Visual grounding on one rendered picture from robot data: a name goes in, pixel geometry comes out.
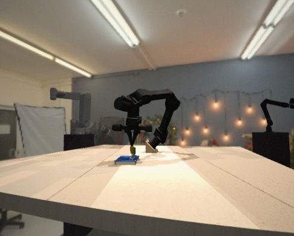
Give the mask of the blue circuit board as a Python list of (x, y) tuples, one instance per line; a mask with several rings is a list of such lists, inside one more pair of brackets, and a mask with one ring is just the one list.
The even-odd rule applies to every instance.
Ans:
[(120, 156), (118, 159), (114, 161), (114, 165), (116, 165), (116, 162), (135, 162), (137, 159), (139, 159), (139, 156), (135, 155), (136, 154), (136, 148), (133, 146), (130, 146), (130, 152), (131, 156)]

